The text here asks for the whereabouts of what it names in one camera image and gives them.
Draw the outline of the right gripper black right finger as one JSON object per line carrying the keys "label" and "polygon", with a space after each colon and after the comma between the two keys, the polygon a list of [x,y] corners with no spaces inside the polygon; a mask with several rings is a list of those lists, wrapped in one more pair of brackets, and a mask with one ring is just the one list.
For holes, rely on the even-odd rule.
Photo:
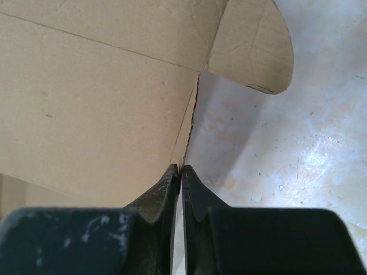
{"label": "right gripper black right finger", "polygon": [[185,222],[201,222],[210,207],[229,207],[201,182],[191,165],[183,166],[181,182]]}

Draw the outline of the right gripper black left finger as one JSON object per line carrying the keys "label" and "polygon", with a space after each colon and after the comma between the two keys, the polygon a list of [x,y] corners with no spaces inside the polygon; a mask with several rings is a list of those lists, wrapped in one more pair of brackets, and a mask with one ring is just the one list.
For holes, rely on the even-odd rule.
{"label": "right gripper black left finger", "polygon": [[123,221],[138,215],[148,223],[174,223],[178,195],[178,166],[170,164],[155,185],[123,208]]}

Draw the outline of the brown cardboard box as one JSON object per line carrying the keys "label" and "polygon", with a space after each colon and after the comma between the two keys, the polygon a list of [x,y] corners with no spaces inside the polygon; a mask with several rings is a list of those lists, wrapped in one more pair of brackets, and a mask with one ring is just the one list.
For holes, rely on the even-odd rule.
{"label": "brown cardboard box", "polygon": [[285,91],[274,1],[2,1],[1,212],[128,204],[182,164],[202,71]]}

